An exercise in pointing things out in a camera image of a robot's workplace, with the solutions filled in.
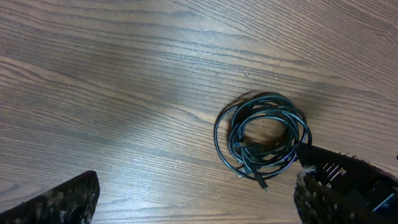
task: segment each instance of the wood grain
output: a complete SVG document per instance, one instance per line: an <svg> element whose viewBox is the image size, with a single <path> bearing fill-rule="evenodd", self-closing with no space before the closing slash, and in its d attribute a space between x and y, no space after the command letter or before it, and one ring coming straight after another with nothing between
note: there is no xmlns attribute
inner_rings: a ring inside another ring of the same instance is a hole
<svg viewBox="0 0 398 224"><path fill-rule="evenodd" d="M217 114L250 91L292 99L315 145L398 175L394 1L0 2L0 189L39 186L16 200L93 169L116 210L98 223L297 222L299 164L265 194L214 150ZM146 203L154 219L123 218Z"/></svg>

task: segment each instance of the black mechanical part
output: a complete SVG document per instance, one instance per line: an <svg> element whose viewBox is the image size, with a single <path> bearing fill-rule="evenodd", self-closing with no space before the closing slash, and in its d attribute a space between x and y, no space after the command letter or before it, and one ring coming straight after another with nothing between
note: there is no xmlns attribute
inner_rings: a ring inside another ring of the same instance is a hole
<svg viewBox="0 0 398 224"><path fill-rule="evenodd" d="M398 223L398 180L371 164L320 147L297 149L303 171L294 201L304 223Z"/></svg>
<svg viewBox="0 0 398 224"><path fill-rule="evenodd" d="M0 214L0 224L88 224L100 196L95 171L79 176Z"/></svg>
<svg viewBox="0 0 398 224"><path fill-rule="evenodd" d="M231 119L228 138L229 153L242 164L232 166L223 156L218 145L218 126L221 120L235 110ZM282 139L275 145L247 142L244 140L246 125L257 119L273 119L285 126ZM303 127L300 137L300 125ZM268 190L267 179L273 178L297 160L296 148L299 143L311 144L312 135L305 115L286 97L278 93L261 93L220 113L214 127L215 147L221 160L233 172L247 179L256 180L261 188ZM261 172L265 167L274 171Z"/></svg>

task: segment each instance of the black cable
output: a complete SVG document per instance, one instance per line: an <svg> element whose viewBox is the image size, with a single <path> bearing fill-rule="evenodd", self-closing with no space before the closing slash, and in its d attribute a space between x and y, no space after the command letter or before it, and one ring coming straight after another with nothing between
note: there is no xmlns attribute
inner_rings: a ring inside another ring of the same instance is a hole
<svg viewBox="0 0 398 224"><path fill-rule="evenodd" d="M242 164L233 167L221 153L218 145L218 126L221 120L235 110L231 120L228 149L231 155ZM285 126L284 138L276 145L264 145L258 142L244 142L246 125L257 119L274 119ZM303 127L300 138L299 123ZM286 97L278 93L261 93L250 100L234 105L220 113L214 127L214 142L221 160L232 171L247 179L256 180L268 191L265 180L271 179L288 168L297 160L296 148L300 143L311 145L312 135L302 111ZM279 167L272 172L259 172L263 167Z"/></svg>

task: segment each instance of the coiled cable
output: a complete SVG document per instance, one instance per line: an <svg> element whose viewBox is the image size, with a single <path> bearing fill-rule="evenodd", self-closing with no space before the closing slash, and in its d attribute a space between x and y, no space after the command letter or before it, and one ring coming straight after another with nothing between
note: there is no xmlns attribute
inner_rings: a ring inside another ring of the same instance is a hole
<svg viewBox="0 0 398 224"><path fill-rule="evenodd" d="M218 145L218 126L221 120L235 110L231 119L228 138L229 153L241 164L232 166L223 156ZM273 119L285 127L284 138L275 145L264 145L258 142L244 142L246 125L258 119ZM299 124L303 127L300 137ZM312 135L302 111L286 97L278 93L261 93L255 97L236 104L217 117L214 127L214 142L221 160L239 176L256 180L260 186L268 190L265 180L271 179L297 160L296 148L305 142L311 145ZM264 167L275 167L274 171L260 172Z"/></svg>

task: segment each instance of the wooden table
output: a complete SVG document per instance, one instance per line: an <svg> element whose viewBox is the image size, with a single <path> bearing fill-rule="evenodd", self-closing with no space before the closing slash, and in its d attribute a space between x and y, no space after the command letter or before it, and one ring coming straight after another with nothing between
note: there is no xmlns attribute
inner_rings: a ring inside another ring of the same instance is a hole
<svg viewBox="0 0 398 224"><path fill-rule="evenodd" d="M314 145L398 175L397 45L394 0L0 0L0 210L92 169L95 223L298 223L300 165L238 178L217 114L281 93Z"/></svg>

